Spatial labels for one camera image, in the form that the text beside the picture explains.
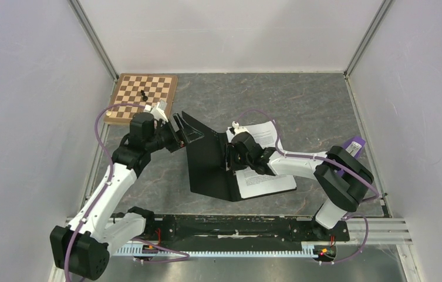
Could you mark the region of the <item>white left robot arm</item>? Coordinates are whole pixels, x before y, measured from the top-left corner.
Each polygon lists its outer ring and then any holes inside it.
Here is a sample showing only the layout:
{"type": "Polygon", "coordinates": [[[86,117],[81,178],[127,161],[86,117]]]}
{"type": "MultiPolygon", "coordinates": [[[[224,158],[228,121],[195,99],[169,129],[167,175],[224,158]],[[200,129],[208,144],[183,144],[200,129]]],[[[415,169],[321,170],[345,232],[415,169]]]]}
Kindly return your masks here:
{"type": "Polygon", "coordinates": [[[133,116],[130,129],[112,153],[107,170],[81,211],[67,226],[55,226],[50,234],[53,258],[64,271],[91,280],[105,271],[110,256],[135,237],[148,240],[155,235],[154,213],[132,207],[121,220],[108,226],[117,204],[150,163],[152,153],[161,149],[175,152],[204,134],[180,115],[173,116],[178,129],[159,110],[133,116]]]}

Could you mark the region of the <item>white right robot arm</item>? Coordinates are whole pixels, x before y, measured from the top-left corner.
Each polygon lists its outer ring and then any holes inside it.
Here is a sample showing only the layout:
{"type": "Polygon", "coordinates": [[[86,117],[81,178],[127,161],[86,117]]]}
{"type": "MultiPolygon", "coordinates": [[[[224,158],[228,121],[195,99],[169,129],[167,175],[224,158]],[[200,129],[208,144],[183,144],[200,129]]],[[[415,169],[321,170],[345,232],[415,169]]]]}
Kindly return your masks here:
{"type": "Polygon", "coordinates": [[[234,160],[231,170],[251,169],[265,176],[297,176],[316,180],[327,199],[314,215],[312,235],[325,240],[335,226],[365,201],[368,190],[375,196],[374,177],[358,157],[366,142],[361,137],[349,139],[343,146],[332,146],[327,152],[297,153],[280,149],[279,142],[272,146],[259,144],[252,134],[228,133],[234,160]]]}

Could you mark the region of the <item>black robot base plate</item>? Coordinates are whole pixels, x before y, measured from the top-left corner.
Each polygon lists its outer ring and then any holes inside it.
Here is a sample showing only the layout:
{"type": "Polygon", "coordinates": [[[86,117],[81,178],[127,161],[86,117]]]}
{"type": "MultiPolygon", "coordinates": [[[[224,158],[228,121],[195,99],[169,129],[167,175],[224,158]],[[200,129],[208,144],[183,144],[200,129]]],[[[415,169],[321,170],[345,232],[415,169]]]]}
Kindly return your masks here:
{"type": "Polygon", "coordinates": [[[178,251],[298,251],[303,242],[350,240],[340,221],[327,230],[309,217],[157,214],[140,238],[178,251]]]}

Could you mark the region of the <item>printed paper sheet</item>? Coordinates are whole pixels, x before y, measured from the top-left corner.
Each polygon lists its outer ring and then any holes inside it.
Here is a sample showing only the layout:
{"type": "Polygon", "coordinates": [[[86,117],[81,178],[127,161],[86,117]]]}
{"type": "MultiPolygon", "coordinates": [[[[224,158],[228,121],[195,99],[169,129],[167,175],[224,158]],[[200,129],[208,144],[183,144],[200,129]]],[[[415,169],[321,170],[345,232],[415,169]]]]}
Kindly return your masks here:
{"type": "MultiPolygon", "coordinates": [[[[276,141],[276,130],[272,122],[245,126],[255,141],[263,148],[273,147],[276,141]]],[[[233,136],[226,131],[228,141],[233,136]]],[[[242,200],[275,193],[285,193],[296,190],[296,181],[293,176],[260,175],[250,168],[233,171],[237,179],[238,190],[242,200]]]]}

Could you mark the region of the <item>blue folder with black inside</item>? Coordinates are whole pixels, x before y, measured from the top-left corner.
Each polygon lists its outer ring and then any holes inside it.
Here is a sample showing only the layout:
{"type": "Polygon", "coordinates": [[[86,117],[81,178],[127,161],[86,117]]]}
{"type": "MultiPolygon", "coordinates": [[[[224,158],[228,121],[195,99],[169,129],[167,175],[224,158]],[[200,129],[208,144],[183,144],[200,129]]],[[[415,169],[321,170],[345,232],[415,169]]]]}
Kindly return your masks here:
{"type": "Polygon", "coordinates": [[[234,172],[227,169],[226,131],[204,124],[204,137],[186,146],[190,190],[230,202],[241,201],[234,172]]]}

